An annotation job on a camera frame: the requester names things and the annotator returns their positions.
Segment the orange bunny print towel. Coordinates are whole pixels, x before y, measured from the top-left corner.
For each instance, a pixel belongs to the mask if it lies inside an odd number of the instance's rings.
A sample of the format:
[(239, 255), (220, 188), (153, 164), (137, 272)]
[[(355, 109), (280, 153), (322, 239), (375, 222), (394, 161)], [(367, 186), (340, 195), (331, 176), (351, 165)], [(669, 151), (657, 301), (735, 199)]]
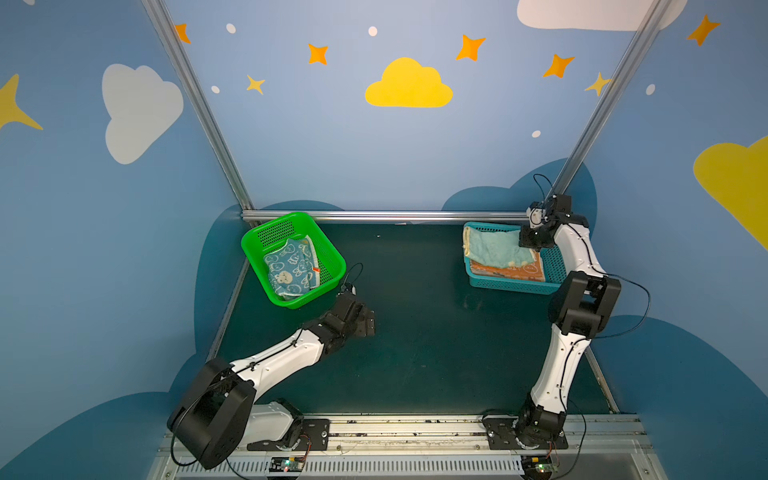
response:
[(470, 271), (472, 274), (484, 277), (532, 282), (546, 281), (546, 275), (539, 262), (529, 263), (521, 267), (497, 268), (471, 260)]

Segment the teal yellow patterned towel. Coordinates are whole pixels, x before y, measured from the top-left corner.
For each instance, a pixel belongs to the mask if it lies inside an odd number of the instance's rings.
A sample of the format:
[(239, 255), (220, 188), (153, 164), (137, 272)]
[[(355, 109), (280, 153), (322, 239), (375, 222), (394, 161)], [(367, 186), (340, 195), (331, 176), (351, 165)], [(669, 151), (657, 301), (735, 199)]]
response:
[(482, 231), (465, 226), (462, 232), (464, 255), (492, 268), (524, 267), (536, 262), (534, 251), (520, 246), (520, 231)]

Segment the blue bunny print towel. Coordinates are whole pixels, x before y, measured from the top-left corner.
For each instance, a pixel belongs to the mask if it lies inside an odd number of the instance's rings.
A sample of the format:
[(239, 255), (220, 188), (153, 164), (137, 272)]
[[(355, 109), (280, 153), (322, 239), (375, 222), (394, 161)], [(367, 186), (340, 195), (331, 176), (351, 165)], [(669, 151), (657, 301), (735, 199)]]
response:
[(282, 300), (298, 299), (321, 284), (319, 260), (309, 236), (288, 239), (267, 254), (264, 262), (269, 283)]

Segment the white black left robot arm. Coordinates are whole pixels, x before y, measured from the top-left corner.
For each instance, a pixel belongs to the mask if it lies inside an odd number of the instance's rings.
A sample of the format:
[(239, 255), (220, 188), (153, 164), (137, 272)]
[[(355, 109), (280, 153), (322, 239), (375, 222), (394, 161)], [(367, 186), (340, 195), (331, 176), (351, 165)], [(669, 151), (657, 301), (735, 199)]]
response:
[(225, 462), (241, 443), (293, 450), (302, 444), (304, 415), (285, 400), (257, 400), (294, 373), (317, 364), (354, 337), (375, 334), (375, 312), (353, 289), (336, 296), (320, 317), (284, 341), (250, 357), (206, 362), (167, 420), (179, 441), (206, 469)]

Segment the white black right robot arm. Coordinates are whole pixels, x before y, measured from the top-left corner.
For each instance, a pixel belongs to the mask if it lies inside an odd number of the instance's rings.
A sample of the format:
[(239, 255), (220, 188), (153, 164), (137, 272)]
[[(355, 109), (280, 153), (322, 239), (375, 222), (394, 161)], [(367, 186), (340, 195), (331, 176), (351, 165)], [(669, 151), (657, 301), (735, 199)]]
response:
[(536, 448), (561, 436), (579, 362), (605, 329), (621, 284), (599, 264), (588, 220), (572, 212), (570, 196), (552, 195), (531, 205), (527, 214), (529, 224), (521, 229), (520, 245), (537, 251), (557, 248), (566, 270), (548, 307), (551, 338), (544, 365), (514, 426), (518, 443)]

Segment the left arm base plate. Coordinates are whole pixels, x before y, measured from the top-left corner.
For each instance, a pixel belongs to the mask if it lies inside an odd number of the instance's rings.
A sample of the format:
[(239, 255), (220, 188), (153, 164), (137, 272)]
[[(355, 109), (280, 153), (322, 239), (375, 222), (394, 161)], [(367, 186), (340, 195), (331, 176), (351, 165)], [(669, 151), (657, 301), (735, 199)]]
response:
[(330, 420), (304, 418), (296, 420), (285, 435), (276, 441), (260, 440), (246, 444), (248, 451), (326, 451), (330, 437)]

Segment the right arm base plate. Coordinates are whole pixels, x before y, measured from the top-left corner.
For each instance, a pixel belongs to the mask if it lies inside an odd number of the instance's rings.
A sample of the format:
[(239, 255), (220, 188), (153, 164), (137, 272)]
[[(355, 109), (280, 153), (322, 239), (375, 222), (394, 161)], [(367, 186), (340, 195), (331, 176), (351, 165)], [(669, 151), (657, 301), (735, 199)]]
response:
[(518, 427), (518, 419), (510, 416), (491, 416), (481, 420), (491, 450), (558, 450), (569, 448), (561, 430), (547, 429), (542, 425)]

